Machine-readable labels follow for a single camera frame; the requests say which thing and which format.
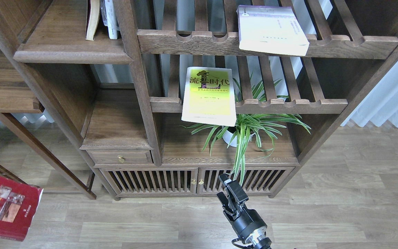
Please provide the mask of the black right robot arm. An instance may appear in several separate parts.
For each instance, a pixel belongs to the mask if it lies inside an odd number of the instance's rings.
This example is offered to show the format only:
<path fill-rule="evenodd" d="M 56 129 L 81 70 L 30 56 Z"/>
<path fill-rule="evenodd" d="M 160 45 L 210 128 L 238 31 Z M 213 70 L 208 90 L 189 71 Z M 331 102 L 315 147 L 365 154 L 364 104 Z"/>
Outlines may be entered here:
<path fill-rule="evenodd" d="M 237 181 L 221 174 L 219 180 L 226 188 L 226 194 L 219 192 L 223 214 L 231 224 L 237 238 L 232 244 L 242 249 L 270 249 L 271 240 L 266 236 L 267 225 L 255 209 L 248 209 L 248 196 Z"/>

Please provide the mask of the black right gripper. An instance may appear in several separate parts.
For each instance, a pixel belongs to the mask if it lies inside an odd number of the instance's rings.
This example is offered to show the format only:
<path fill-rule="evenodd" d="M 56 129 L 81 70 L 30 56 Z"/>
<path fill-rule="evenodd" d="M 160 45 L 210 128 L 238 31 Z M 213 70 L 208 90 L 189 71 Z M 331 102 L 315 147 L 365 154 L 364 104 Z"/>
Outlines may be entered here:
<path fill-rule="evenodd" d="M 222 204 L 223 214 L 230 222 L 238 239 L 243 244 L 261 243 L 267 238 L 267 225 L 257 211 L 245 206 L 245 202 L 249 200 L 247 194 L 240 184 L 228 178 L 227 174 L 221 174 L 218 178 L 224 185 L 227 194 L 219 192 L 217 197 Z M 236 208 L 241 208 L 241 210 L 236 213 Z"/>

